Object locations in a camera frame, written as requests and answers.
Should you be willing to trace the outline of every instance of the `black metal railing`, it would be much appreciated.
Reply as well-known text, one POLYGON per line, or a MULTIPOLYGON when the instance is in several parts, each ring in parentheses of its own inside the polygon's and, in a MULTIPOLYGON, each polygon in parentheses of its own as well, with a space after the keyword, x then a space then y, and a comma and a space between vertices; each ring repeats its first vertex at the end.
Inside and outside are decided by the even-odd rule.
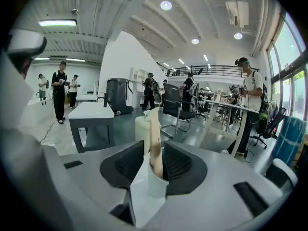
MULTIPOLYGON (((229 66, 229 65, 201 65, 201 66, 190 66, 187 67, 180 67, 174 69, 167 69, 166 67, 162 66, 161 64, 157 63, 158 66, 162 69, 164 74, 167 77, 172 76, 186 76, 189 73, 193 75, 216 75, 216 76, 230 76, 230 77, 247 77, 247 74, 241 72, 239 67, 237 66, 229 66)), ((252 68, 254 71, 259 72, 259 69, 252 68)))

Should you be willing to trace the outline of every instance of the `round ceiling light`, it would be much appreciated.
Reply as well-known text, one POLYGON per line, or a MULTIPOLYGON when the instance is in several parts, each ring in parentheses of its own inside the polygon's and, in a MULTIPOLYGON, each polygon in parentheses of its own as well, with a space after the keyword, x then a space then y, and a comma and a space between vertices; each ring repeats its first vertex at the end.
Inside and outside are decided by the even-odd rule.
POLYGON ((241 33, 234 34, 235 39, 241 39, 242 37, 243 37, 243 35, 241 33))
POLYGON ((193 44, 199 44, 200 40, 199 39, 196 39, 196 38, 193 38, 192 39, 192 43, 193 44))
POLYGON ((163 2, 161 2, 160 7, 161 7, 163 10, 171 10, 171 8, 172 8, 172 3, 169 2, 169 1, 163 1, 163 2))

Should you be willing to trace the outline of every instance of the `ceiling light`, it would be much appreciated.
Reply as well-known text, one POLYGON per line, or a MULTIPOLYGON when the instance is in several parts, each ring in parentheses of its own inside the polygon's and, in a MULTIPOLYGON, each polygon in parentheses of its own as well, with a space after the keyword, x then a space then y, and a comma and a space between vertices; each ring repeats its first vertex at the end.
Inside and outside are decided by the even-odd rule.
POLYGON ((39 21, 41 26, 76 26, 76 20, 43 20, 39 21))
POLYGON ((163 9, 163 10, 171 10, 172 8, 172 3, 169 2, 169 1, 163 1, 160 3, 160 7, 163 9))
POLYGON ((50 60, 49 57, 38 57, 38 58, 34 58, 34 60, 50 60))
POLYGON ((73 59, 73 58, 67 58, 67 61, 75 61, 75 62, 85 62, 86 60, 82 60, 82 59, 73 59))
POLYGON ((199 39, 196 39, 196 38, 193 38, 192 39, 192 43, 193 44, 199 44, 200 40, 199 39))
POLYGON ((242 37, 243 37, 243 35, 241 33, 234 34, 235 39, 241 39, 242 37))

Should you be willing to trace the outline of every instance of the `floor cleaning machine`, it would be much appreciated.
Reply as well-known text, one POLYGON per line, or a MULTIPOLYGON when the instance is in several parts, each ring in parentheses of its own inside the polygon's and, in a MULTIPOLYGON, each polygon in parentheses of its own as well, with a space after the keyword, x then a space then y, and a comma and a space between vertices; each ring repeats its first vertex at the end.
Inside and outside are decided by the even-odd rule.
POLYGON ((108 102, 116 115, 131 113, 133 105, 133 83, 129 79, 111 78, 107 80, 108 102))

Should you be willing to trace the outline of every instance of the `ceiling air conditioner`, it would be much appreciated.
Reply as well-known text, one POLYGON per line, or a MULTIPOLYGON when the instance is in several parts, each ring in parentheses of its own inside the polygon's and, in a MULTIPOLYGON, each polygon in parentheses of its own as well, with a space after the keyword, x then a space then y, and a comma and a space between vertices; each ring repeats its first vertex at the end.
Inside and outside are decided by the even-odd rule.
POLYGON ((249 25, 249 7, 245 1, 226 1, 230 25, 244 26, 249 25))

